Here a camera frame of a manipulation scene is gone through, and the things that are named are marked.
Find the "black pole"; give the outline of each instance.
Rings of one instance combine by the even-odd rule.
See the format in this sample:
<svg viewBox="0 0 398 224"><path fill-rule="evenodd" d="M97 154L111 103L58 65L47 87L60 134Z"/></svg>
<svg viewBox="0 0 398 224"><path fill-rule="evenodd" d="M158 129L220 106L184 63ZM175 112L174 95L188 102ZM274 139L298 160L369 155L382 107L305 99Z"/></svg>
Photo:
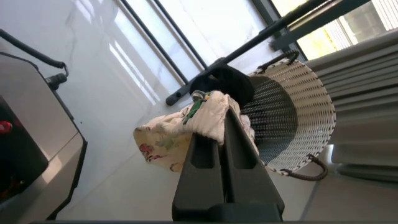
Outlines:
<svg viewBox="0 0 398 224"><path fill-rule="evenodd" d="M203 66L204 69L206 69L207 68L207 64L205 63L205 61L203 61L203 59L200 57L199 53L192 46L191 42L189 42L187 37L184 35L184 33L181 31L181 29L178 27L178 25L174 22L173 18L170 16L170 14L167 12L167 10L163 7L162 3L160 3L159 0L154 0L154 2L157 5L157 7L160 9L162 14L166 17L166 19L170 22L170 24L175 29L175 31L179 34L181 39L185 42L187 47L191 50L191 52L197 58L199 63Z"/></svg>
<svg viewBox="0 0 398 224"><path fill-rule="evenodd" d="M262 41L266 40L270 36L274 35L275 32L280 31L281 29L287 27L297 19L300 19L302 16L306 15L310 11L314 10L316 7L320 6L327 0L309 0L301 6L297 7L290 13L286 14L284 17L280 18L278 21L275 21L273 24L266 27L263 31L259 33L259 35L255 36L246 44L242 45L240 48L236 49L234 52L230 53L227 57L222 58L219 61L216 61L210 67L216 67L217 63L230 63L232 60L241 56L248 50L252 49L257 44L260 44ZM211 73L211 68L206 69L199 73L199 75L208 75ZM189 92L190 83L188 85L181 86L179 90L175 93L167 97L166 104L169 106L174 105L181 97Z"/></svg>
<svg viewBox="0 0 398 224"><path fill-rule="evenodd" d="M177 67L177 65L173 62L173 60L170 58L168 53L163 49L161 44L156 40L156 38L153 36L153 34L149 31L148 27L145 26L143 21L140 19L140 17L137 15L137 13L132 9L132 7L129 5L129 3L126 0L120 0L123 4L123 6L127 9L127 11L130 12L130 14L133 16L133 18L137 21L141 29L146 33L146 35L150 38L152 43L158 48L160 53L163 55L163 57L166 59L166 61L170 64L170 66L174 69L175 73L182 79L182 81L188 85L188 80L185 78L184 74L181 72L181 70Z"/></svg>

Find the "basket handle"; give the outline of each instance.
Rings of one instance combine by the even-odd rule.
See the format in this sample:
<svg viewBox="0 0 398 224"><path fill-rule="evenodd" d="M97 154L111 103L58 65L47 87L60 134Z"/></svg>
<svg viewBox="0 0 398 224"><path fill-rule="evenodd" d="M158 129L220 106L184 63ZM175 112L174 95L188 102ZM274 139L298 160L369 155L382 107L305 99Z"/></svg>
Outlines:
<svg viewBox="0 0 398 224"><path fill-rule="evenodd" d="M288 177L293 177L293 178L296 178L299 180L319 181L319 180L324 179L328 175L328 167L326 166L326 164L324 164L321 160L316 158L314 155L309 154L308 158L311 160L311 162L316 163L318 166L320 166L322 168L323 171L321 174L316 175L315 177L311 177L308 175L296 174L293 171L288 170L288 169L282 169L280 171L286 172Z"/></svg>
<svg viewBox="0 0 398 224"><path fill-rule="evenodd" d="M278 61L282 60L283 58L288 58L290 60L290 62L287 65L290 65L294 62L294 60L297 59L297 57L300 55L300 52L298 50L288 50L285 53L281 54L280 56L270 60L269 62L260 65L257 67L257 69L262 69L262 70L266 70L268 68L268 66L277 63Z"/></svg>

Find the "black cloth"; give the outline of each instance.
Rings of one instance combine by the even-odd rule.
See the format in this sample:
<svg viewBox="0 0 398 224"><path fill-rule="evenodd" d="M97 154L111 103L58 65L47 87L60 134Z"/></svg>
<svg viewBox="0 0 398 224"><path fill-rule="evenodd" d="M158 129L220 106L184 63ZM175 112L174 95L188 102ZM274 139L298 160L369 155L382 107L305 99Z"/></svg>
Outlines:
<svg viewBox="0 0 398 224"><path fill-rule="evenodd" d="M254 87L250 78L239 70L227 64L221 64L210 74L197 76L191 84L190 94L195 90L205 92L218 90L232 97L240 108L253 100Z"/></svg>

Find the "white marble floor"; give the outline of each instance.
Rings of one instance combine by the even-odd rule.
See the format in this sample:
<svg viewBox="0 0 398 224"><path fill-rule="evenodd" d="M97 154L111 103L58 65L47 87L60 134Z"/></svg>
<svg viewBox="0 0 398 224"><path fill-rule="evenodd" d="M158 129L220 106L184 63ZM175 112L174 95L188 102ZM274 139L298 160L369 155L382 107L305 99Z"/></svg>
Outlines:
<svg viewBox="0 0 398 224"><path fill-rule="evenodd" d="M162 1L207 63L225 56L264 28L249 0ZM153 3L130 0L165 50L191 79L200 70ZM188 96L168 107L165 98L182 82L118 1L0 1L0 27L55 60L70 76L58 90L88 149L80 182L60 219L170 220L178 174L147 165L132 130L172 113ZM0 40L6 51L51 68ZM258 45L231 63L249 72L275 57Z"/></svg>

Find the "black stand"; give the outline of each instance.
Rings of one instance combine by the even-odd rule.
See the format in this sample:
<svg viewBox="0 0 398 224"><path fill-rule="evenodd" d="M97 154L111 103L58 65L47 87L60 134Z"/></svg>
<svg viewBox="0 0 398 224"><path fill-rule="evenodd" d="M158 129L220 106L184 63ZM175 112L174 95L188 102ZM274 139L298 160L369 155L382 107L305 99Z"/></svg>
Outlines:
<svg viewBox="0 0 398 224"><path fill-rule="evenodd" d="M194 134L174 196L174 221L281 222L284 203L238 117L226 114L225 140Z"/></svg>
<svg viewBox="0 0 398 224"><path fill-rule="evenodd" d="M280 18L278 21L275 21L273 24L269 24L267 28L259 33L259 35L255 36L255 38L251 39L246 44L242 45L240 48L236 49L234 52L229 54L225 58L218 59L215 63L210 65L207 69L199 73L199 75L209 75L212 68L217 67L219 63L230 63L232 60L241 56L248 50L252 49L257 44L260 44L262 41L271 37L274 33L282 30L283 28L289 26L291 23L300 19L302 16L306 15L308 12L314 10L316 7L323 4L326 0L309 0L306 3L302 4L292 12L288 13L286 16ZM181 97L189 92L190 84L193 80L189 81L184 86L181 86L179 90L175 93L167 97L166 103L169 106L174 105Z"/></svg>

